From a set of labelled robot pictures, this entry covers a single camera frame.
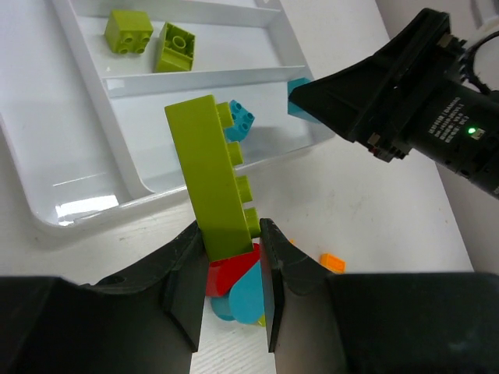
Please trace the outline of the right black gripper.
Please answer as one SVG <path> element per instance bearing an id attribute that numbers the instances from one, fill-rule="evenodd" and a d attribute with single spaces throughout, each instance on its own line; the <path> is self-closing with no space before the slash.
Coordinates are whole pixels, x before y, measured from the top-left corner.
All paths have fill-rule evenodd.
<path id="1" fill-rule="evenodd" d="M 481 42 L 465 48 L 450 16 L 423 9 L 361 62 L 302 86 L 321 123 L 389 162 L 418 150 L 498 196 L 498 92 L 472 69 Z"/>

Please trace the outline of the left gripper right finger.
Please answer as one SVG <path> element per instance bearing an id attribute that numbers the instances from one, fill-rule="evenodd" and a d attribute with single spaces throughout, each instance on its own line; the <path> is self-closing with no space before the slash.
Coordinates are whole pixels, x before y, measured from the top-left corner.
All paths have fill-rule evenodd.
<path id="1" fill-rule="evenodd" d="M 270 218 L 260 219 L 260 265 L 267 346 L 273 353 L 285 310 L 285 290 L 298 296 L 308 295 L 330 271 L 294 246 Z"/>

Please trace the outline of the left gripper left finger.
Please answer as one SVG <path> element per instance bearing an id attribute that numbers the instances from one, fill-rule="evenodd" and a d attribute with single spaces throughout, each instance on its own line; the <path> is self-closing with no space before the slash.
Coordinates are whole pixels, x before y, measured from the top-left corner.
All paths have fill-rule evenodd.
<path id="1" fill-rule="evenodd" d="M 111 295 L 142 295 L 158 286 L 157 303 L 174 324 L 191 352 L 197 352 L 207 283 L 207 255 L 196 221 L 134 264 L 85 284 Z"/>

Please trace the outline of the red lego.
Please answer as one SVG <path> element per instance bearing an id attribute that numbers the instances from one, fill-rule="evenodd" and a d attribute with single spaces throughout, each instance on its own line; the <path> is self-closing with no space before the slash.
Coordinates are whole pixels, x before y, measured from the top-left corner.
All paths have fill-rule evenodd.
<path id="1" fill-rule="evenodd" d="M 219 298 L 260 260 L 260 245 L 253 244 L 253 251 L 231 258 L 211 262 L 208 267 L 205 295 Z"/>

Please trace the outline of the teal rounded lego brick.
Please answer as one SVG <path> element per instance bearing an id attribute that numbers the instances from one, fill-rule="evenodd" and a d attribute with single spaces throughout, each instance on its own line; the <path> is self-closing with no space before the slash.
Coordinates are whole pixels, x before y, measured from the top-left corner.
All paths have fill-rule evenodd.
<path id="1" fill-rule="evenodd" d="M 257 261 L 221 297 L 211 299 L 214 314 L 224 321 L 266 326 L 260 261 Z"/>

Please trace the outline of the teal square lego brick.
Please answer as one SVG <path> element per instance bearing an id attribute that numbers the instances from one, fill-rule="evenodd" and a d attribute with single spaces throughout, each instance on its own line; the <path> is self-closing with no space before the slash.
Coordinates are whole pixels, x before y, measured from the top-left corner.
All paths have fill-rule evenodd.
<path id="1" fill-rule="evenodd" d="M 233 125 L 224 130 L 225 138 L 229 142 L 241 142 L 247 137 L 255 117 L 236 100 L 229 102 L 229 109 Z"/>

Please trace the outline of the lime green lego brick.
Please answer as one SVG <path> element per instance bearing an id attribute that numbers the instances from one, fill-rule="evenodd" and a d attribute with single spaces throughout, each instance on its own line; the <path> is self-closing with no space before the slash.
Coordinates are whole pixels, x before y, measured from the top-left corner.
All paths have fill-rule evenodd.
<path id="1" fill-rule="evenodd" d="M 146 12 L 113 9 L 108 17 L 104 38 L 117 55 L 141 55 L 151 39 L 154 28 Z"/>
<path id="2" fill-rule="evenodd" d="M 154 60 L 154 72 L 189 72 L 193 68 L 196 36 L 172 23 L 165 23 Z"/>

